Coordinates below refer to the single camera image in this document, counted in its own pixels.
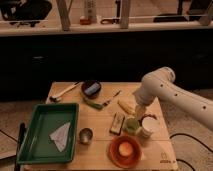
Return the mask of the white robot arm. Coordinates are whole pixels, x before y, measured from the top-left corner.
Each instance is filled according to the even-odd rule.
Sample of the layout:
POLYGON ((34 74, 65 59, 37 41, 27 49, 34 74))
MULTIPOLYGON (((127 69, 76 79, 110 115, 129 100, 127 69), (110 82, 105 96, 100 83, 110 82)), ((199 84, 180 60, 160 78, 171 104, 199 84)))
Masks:
POLYGON ((175 72, 169 67, 145 74, 141 86, 133 93, 136 103, 145 107, 155 98, 168 101, 213 131, 213 101, 176 86, 175 78, 175 72))

